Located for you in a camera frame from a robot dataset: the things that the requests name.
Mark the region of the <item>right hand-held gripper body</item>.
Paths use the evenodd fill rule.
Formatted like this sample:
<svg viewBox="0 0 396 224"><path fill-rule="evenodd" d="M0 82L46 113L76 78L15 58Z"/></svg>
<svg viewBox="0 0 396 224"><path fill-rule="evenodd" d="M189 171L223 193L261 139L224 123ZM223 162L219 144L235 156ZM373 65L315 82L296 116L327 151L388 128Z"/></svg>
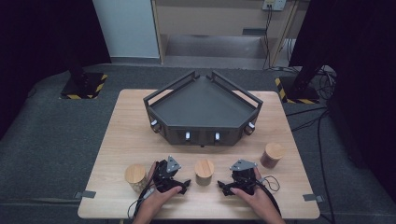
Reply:
<svg viewBox="0 0 396 224"><path fill-rule="evenodd" d="M230 167L232 171L233 187L241 189L249 195L253 195L257 180L254 172L256 166L257 164L255 162L243 159L239 159L234 163Z"/></svg>

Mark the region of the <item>striped black stand base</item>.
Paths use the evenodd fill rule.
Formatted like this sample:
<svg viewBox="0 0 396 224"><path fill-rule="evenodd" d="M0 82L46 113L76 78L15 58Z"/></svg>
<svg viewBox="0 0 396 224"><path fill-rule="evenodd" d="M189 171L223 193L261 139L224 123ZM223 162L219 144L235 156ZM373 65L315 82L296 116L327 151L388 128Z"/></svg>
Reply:
<svg viewBox="0 0 396 224"><path fill-rule="evenodd" d="M295 83L295 77L277 77L276 86L281 101L290 104L318 104L317 91L310 85L299 88Z"/></svg>
<svg viewBox="0 0 396 224"><path fill-rule="evenodd" d="M84 73L71 76L61 91L61 99L94 99L99 95L107 79L103 73Z"/></svg>

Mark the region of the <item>chickpea glass jar wooden lid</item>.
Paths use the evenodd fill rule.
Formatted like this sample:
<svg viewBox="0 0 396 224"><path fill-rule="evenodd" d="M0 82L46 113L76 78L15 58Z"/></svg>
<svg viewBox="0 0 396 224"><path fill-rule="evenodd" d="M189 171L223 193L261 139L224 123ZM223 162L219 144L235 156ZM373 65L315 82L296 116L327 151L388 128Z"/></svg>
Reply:
<svg viewBox="0 0 396 224"><path fill-rule="evenodd" d="M125 180L131 188L140 193L147 185L146 168L142 164L131 164L127 167L124 173Z"/></svg>

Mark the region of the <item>red bean jar wooden lid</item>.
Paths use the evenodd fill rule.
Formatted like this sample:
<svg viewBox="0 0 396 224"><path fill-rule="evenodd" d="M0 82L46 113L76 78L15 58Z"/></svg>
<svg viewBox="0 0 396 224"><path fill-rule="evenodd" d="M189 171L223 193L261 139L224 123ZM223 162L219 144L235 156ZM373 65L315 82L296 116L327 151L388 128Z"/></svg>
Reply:
<svg viewBox="0 0 396 224"><path fill-rule="evenodd" d="M263 167L273 169L277 163L283 158L286 149L279 143L268 143L265 146L261 157L261 164Z"/></svg>

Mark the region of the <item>white wall socket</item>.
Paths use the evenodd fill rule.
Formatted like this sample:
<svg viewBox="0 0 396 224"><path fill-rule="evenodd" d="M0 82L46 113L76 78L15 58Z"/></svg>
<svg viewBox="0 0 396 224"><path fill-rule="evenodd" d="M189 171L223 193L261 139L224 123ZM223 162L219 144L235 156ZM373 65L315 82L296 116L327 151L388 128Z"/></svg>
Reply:
<svg viewBox="0 0 396 224"><path fill-rule="evenodd" d="M263 0L263 10L282 11L287 3L287 0Z"/></svg>

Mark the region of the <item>black metal stand post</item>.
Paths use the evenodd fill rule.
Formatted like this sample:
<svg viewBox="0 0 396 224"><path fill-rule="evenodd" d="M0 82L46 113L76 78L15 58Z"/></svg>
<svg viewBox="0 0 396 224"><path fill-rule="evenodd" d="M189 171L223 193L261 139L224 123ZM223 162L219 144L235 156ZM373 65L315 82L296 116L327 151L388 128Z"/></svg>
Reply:
<svg viewBox="0 0 396 224"><path fill-rule="evenodd" d="M307 56L301 71L293 82L293 92L300 96L308 87L309 82L323 65L326 58L325 48L315 48Z"/></svg>
<svg viewBox="0 0 396 224"><path fill-rule="evenodd" d="M79 89L87 89L89 86L89 79L79 61L78 45L76 44L76 37L78 34L78 17L75 11L76 0L65 0L66 19L64 21L64 63L69 69L71 78Z"/></svg>

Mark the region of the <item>person's right hand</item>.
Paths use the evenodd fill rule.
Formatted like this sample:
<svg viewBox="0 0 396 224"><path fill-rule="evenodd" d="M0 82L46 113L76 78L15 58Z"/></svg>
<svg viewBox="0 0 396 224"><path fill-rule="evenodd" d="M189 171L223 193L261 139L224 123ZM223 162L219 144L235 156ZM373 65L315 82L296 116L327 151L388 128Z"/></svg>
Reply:
<svg viewBox="0 0 396 224"><path fill-rule="evenodd" d="M231 192L245 201L253 209L254 213L262 219L269 219L278 215L269 196L260 187L255 187L252 195L236 188L231 188Z"/></svg>

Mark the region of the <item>white panel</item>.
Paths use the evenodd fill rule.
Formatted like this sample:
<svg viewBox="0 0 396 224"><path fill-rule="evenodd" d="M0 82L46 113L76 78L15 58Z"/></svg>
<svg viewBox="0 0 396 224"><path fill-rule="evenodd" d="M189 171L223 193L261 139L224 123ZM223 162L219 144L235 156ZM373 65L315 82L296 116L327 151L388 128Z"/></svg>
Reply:
<svg viewBox="0 0 396 224"><path fill-rule="evenodd" d="M151 0L92 0L111 57L160 57Z"/></svg>

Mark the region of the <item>wooden cabinet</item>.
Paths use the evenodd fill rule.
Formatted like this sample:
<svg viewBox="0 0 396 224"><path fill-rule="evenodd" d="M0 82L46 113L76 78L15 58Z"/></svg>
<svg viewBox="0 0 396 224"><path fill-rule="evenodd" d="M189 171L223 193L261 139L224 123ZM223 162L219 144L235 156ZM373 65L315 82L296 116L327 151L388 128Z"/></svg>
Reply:
<svg viewBox="0 0 396 224"><path fill-rule="evenodd" d="M292 25L298 0L282 11L263 10L263 0L151 0L160 58L171 35L257 36L269 53L269 66Z"/></svg>

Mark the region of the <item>grey table clip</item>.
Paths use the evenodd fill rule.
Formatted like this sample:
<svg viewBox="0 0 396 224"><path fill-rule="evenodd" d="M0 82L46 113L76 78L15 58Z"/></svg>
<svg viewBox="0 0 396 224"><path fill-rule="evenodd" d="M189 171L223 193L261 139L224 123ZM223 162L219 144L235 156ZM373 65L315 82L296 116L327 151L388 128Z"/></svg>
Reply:
<svg viewBox="0 0 396 224"><path fill-rule="evenodd" d="M306 202L310 202L310 201L315 201L317 203L322 203L324 202L324 198L321 195L315 195L315 194L304 194L303 195L304 200Z"/></svg>
<svg viewBox="0 0 396 224"><path fill-rule="evenodd" d="M94 198L96 192L90 190L78 191L74 194L75 199L82 199L82 198Z"/></svg>

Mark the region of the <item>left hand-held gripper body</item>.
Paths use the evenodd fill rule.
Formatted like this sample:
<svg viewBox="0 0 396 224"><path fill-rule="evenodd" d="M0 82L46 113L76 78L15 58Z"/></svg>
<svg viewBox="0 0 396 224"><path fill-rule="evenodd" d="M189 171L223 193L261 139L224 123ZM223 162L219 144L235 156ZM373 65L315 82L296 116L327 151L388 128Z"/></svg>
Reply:
<svg viewBox="0 0 396 224"><path fill-rule="evenodd" d="M152 175L156 189L168 191L176 186L181 186L182 183L174 179L180 168L181 166L172 156L169 156L167 160L158 161Z"/></svg>

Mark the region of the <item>green bean jar wooden lid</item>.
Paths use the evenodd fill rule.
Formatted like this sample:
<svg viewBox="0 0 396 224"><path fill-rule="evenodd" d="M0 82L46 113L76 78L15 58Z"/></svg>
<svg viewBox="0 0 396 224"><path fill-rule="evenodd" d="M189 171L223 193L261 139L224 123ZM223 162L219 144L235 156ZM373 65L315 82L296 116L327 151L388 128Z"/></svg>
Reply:
<svg viewBox="0 0 396 224"><path fill-rule="evenodd" d="M215 166L211 160L204 159L196 162L194 166L195 180L199 186L208 186L214 174Z"/></svg>

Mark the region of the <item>black corner shelf rack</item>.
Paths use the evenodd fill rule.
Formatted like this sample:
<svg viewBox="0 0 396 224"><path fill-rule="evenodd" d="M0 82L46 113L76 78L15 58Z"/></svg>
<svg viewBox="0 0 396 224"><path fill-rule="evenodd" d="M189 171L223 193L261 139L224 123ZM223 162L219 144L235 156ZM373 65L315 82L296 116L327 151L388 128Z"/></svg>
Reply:
<svg viewBox="0 0 396 224"><path fill-rule="evenodd" d="M191 71L143 99L149 125L172 145L233 146L255 131L262 100L214 71Z"/></svg>

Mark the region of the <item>dark curtain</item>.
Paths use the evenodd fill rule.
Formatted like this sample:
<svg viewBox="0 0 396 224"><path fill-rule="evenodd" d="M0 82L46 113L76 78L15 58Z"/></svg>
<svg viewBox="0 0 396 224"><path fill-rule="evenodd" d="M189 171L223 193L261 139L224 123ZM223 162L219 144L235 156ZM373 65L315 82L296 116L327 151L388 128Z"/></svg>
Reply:
<svg viewBox="0 0 396 224"><path fill-rule="evenodd" d="M0 139L38 81L109 61L93 0L0 0Z"/></svg>
<svg viewBox="0 0 396 224"><path fill-rule="evenodd" d="M396 0L310 0L290 65L315 48L336 73L340 130L396 203Z"/></svg>

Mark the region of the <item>person's left hand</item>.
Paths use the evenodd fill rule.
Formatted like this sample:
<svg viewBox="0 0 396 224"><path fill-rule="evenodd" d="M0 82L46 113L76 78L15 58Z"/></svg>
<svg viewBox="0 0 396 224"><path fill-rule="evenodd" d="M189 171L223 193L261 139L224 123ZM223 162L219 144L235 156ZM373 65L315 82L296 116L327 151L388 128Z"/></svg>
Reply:
<svg viewBox="0 0 396 224"><path fill-rule="evenodd" d="M181 186L176 186L166 192L154 190L140 206L139 213L148 217L155 217L172 197L179 194L182 190Z"/></svg>

